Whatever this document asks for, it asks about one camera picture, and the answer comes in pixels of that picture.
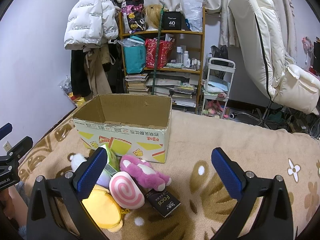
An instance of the open cardboard box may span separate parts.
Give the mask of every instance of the open cardboard box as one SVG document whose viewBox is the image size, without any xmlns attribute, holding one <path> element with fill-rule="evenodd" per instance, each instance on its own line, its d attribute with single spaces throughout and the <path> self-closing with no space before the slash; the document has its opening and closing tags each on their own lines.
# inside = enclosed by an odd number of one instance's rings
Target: open cardboard box
<svg viewBox="0 0 320 240">
<path fill-rule="evenodd" d="M 164 163 L 171 124 L 171 98 L 150 95 L 98 95 L 73 115 L 87 148 L 106 144 L 116 155 Z"/>
</svg>

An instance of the pink plush toy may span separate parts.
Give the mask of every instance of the pink plush toy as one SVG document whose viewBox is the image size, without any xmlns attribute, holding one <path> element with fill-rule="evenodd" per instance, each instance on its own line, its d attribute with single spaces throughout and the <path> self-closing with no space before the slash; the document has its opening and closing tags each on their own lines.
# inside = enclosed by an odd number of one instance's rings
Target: pink plush toy
<svg viewBox="0 0 320 240">
<path fill-rule="evenodd" d="M 124 155 L 120 161 L 120 170 L 127 172 L 131 177 L 145 188 L 153 188 L 162 191 L 171 183 L 171 178 L 167 175 L 154 171 L 150 163 L 140 160 L 132 155 Z"/>
</svg>

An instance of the white wall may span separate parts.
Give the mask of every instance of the white wall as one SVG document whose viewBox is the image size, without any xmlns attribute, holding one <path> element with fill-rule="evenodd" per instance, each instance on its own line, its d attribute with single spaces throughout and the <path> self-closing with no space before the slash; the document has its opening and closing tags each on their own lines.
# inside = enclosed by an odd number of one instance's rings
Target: white wall
<svg viewBox="0 0 320 240">
<path fill-rule="evenodd" d="M 0 21 L 0 127 L 13 131 L 0 142 L 25 136 L 36 143 L 74 108 L 58 87 L 70 73 L 64 32 L 78 0 L 14 0 Z"/>
<path fill-rule="evenodd" d="M 302 38 L 308 36 L 315 41 L 316 36 L 320 37 L 320 22 L 305 0 L 292 0 L 294 6 L 294 21 L 297 33 L 298 57 L 297 65 L 304 68 L 306 54 L 302 47 Z M 221 18 L 206 16 L 205 46 L 204 53 L 210 53 L 212 45 L 218 46 Z M 241 49 L 236 47 L 228 48 L 229 59 L 236 63 L 236 71 L 230 91 L 230 99 L 246 102 L 259 106 L 267 106 L 269 99 L 254 85 L 246 73 Z"/>
<path fill-rule="evenodd" d="M 320 22 L 306 0 L 292 0 L 292 5 L 294 7 L 294 22 L 297 33 L 297 65 L 304 68 L 306 66 L 306 54 L 301 40 L 303 37 L 308 36 L 312 42 L 316 41 L 316 37 L 320 37 Z"/>
</svg>

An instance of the red gift bag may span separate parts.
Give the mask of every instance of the red gift bag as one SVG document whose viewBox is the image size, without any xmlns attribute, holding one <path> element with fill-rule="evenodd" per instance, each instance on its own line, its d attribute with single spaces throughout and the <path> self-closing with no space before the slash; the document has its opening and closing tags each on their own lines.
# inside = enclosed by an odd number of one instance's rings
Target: red gift bag
<svg viewBox="0 0 320 240">
<path fill-rule="evenodd" d="M 163 68 L 168 62 L 173 48 L 172 41 L 160 41 L 157 69 Z M 146 39 L 146 65 L 147 68 L 155 67 L 157 40 Z"/>
</svg>

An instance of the green box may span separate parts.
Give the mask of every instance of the green box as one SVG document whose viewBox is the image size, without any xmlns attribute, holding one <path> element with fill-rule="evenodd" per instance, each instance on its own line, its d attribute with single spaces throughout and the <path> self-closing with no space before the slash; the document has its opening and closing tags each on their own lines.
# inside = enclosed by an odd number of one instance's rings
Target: green box
<svg viewBox="0 0 320 240">
<path fill-rule="evenodd" d="M 107 145 L 104 144 L 100 147 L 105 148 L 108 155 L 107 165 L 104 167 L 104 170 L 108 172 L 111 176 L 113 176 L 120 171 L 120 163 L 118 161 L 118 158 Z"/>
</svg>

